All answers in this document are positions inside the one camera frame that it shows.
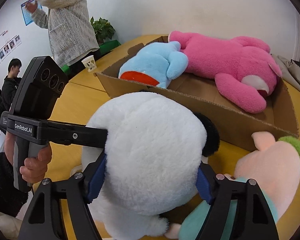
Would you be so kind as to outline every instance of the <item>camera lens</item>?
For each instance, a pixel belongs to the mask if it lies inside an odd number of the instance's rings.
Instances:
[[[46,68],[44,71],[42,71],[41,80],[46,81],[49,75],[50,75],[50,70]]]
[[[58,84],[58,81],[59,81],[58,76],[57,75],[53,75],[52,78],[50,79],[49,87],[55,88],[56,85]]]
[[[61,82],[59,85],[58,85],[58,92],[60,92],[62,89],[63,89],[63,86],[64,86],[64,83]]]

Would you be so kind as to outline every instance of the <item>hand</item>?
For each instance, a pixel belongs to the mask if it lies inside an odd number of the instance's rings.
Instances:
[[[13,165],[13,151],[16,136],[7,132],[4,142],[4,152],[7,159]],[[20,167],[22,178],[29,183],[37,183],[44,179],[48,170],[48,163],[52,159],[52,150],[50,144],[41,149],[36,158],[26,158],[25,166]]]
[[[26,2],[26,10],[30,13],[34,13],[35,10],[38,8],[38,3],[35,1],[35,3]]]

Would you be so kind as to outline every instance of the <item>potted plant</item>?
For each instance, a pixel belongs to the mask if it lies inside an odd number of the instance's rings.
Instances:
[[[95,21],[92,17],[90,22],[100,46],[101,55],[105,55],[121,45],[117,40],[105,42],[106,39],[111,40],[115,33],[114,28],[108,20],[100,18],[98,21]]]

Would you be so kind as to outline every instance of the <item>blue gripper pad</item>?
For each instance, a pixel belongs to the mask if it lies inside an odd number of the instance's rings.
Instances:
[[[96,167],[95,173],[88,184],[87,199],[90,201],[90,203],[98,197],[103,182],[105,181],[106,154],[101,154],[95,163],[100,164]]]
[[[211,204],[214,197],[211,194],[211,185],[204,175],[203,171],[201,170],[201,167],[199,166],[198,169],[198,177],[196,182],[196,187],[199,192],[200,197],[205,200],[208,204]]]

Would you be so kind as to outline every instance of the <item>black handle grip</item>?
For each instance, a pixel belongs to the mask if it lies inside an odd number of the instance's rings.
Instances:
[[[16,137],[16,143],[14,146],[13,155],[13,177],[14,187],[22,192],[29,192],[32,184],[27,183],[23,180],[20,173],[20,167],[25,165],[25,159],[28,157],[36,158],[39,151],[42,148],[47,147],[48,142],[45,145],[39,145],[36,143],[29,142],[21,137]]]
[[[22,192],[29,192],[31,190],[31,187],[29,187],[28,183],[23,180],[20,173],[20,167],[24,166],[25,159],[28,158],[29,144],[30,142],[28,140],[16,137],[13,154],[14,187]]]

